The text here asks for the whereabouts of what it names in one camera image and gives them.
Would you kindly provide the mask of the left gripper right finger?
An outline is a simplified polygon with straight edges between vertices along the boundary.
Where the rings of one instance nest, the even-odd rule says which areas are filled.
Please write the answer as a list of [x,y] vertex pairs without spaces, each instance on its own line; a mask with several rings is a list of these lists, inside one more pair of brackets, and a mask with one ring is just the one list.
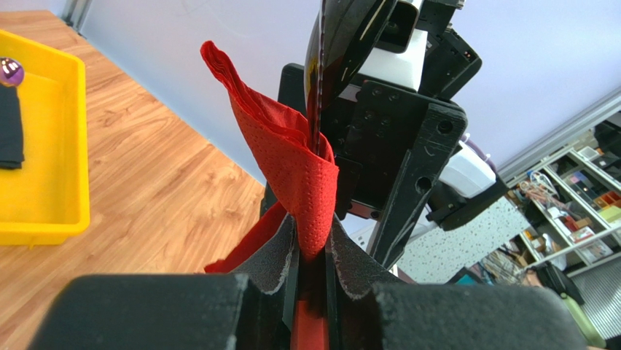
[[325,246],[327,339],[330,349],[382,349],[383,328],[376,284],[403,284],[332,220]]

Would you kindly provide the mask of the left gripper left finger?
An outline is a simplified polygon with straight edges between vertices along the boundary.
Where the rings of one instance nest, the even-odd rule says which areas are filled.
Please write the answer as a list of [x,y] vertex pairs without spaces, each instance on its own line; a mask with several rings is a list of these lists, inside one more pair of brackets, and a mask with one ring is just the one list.
[[246,280],[235,330],[237,349],[289,349],[297,299],[300,249],[295,219],[234,270]]

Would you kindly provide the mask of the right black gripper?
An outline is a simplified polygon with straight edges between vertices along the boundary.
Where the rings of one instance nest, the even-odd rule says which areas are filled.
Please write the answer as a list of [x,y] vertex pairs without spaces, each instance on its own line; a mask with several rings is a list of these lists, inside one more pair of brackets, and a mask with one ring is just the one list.
[[[326,108],[321,132],[340,169],[335,213],[340,219],[382,215],[369,254],[384,268],[402,256],[466,126],[464,110],[453,102],[359,74]],[[277,201],[267,183],[259,217]]]

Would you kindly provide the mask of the red paper napkin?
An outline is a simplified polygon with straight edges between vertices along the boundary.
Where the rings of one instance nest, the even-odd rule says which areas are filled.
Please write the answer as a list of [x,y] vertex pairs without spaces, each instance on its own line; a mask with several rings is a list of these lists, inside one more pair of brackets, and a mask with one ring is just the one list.
[[272,238],[286,214],[297,224],[303,270],[300,285],[307,294],[297,302],[293,349],[327,349],[328,321],[314,298],[325,294],[324,248],[331,231],[339,168],[332,148],[320,137],[320,151],[308,149],[308,121],[300,112],[248,87],[228,55],[212,41],[200,54],[214,77],[227,89],[238,127],[259,169],[276,195],[272,205],[224,259],[205,266],[206,273],[229,273]]

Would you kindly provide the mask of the black knife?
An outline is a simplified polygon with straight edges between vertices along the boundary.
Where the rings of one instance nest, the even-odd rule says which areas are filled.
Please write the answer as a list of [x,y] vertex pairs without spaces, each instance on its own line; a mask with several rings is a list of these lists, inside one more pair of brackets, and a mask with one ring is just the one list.
[[320,8],[317,14],[312,33],[310,35],[308,49],[305,60],[305,104],[306,117],[309,127],[309,150],[320,155],[321,137],[321,110],[322,110],[322,90],[324,74],[324,33],[325,15],[327,1],[320,1]]

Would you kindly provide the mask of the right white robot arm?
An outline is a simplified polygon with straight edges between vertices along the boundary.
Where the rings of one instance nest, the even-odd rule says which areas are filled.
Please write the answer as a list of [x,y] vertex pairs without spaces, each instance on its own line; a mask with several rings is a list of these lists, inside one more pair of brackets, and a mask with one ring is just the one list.
[[411,241],[465,225],[506,189],[455,103],[360,75],[327,113],[322,128],[340,169],[336,215],[375,221],[365,249],[386,268]]

